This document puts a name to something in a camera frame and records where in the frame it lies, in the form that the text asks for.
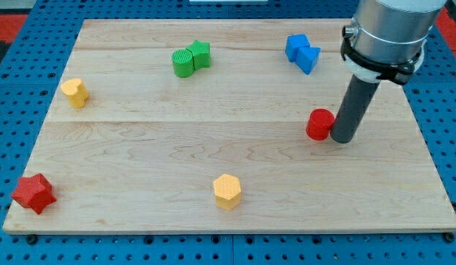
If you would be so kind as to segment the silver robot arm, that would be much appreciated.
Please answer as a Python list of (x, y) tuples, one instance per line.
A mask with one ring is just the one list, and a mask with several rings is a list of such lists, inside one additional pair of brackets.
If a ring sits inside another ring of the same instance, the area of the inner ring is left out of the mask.
[(445, 0), (360, 0), (342, 29), (341, 57), (352, 73), (330, 136), (352, 140), (383, 80), (407, 84), (424, 61), (427, 36)]

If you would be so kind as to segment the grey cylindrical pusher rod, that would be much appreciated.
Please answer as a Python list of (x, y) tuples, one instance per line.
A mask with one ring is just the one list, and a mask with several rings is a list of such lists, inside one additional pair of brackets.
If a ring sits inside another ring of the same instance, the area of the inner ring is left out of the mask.
[(353, 139), (378, 86), (379, 83), (365, 82), (352, 76), (330, 130), (334, 141), (347, 144)]

